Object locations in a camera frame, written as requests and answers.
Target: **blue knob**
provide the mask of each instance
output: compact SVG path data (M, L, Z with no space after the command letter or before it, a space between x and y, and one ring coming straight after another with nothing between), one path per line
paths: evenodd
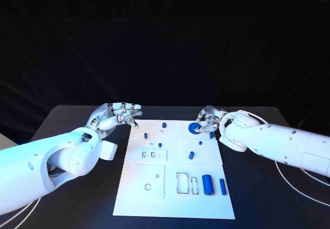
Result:
M191 151L190 154L188 154L188 159L191 160L194 157L194 152Z

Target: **round hole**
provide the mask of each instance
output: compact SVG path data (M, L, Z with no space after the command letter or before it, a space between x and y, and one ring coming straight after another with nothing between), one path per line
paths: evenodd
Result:
M30 162L30 161L27 162L27 166L28 166L30 170L32 170L32 169L34 169L32 164L31 164L31 162Z
M151 189L151 185L146 184L146 185L143 186L143 189L148 191L148 190Z

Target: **white board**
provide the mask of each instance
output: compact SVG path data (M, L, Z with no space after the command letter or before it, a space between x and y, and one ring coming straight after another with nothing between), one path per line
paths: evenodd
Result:
M224 173L217 141L210 139L208 133L188 132L191 122L136 120L139 128L130 129L113 216L234 219L228 187L226 195L220 190L218 179L224 179ZM187 174L188 194L177 193L177 173ZM204 174L211 176L211 196L203 193ZM195 177L195 187L191 187L191 177Z

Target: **robotic hand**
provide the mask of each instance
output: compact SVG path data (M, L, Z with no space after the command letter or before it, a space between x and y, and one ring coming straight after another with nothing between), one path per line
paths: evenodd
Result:
M0 152L0 215L18 209L51 192L66 181L89 173L97 158L112 160L116 145L102 139L115 126L138 125L141 106L103 104L92 112L84 127ZM56 167L47 172L45 164Z
M198 121L204 117L205 125ZM330 137L306 131L267 124L246 111L226 112L207 105L195 123L188 125L191 134L220 131L220 142L234 151L246 148L260 156L330 177Z

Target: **small blue piece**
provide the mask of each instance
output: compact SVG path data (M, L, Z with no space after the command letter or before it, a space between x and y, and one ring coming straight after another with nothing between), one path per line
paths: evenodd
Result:
M194 130L195 130L195 128L200 128L200 127L201 127L201 125L198 123L190 123L187 129L188 129L191 134L197 135L197 134L200 134L200 132L195 132Z
M194 157L194 152L191 151L190 154L188 154L188 159L191 160Z
M204 195L210 196L214 194L210 175L203 175L201 180L203 180Z
M221 186L221 195L226 195L223 179L220 179L220 186Z

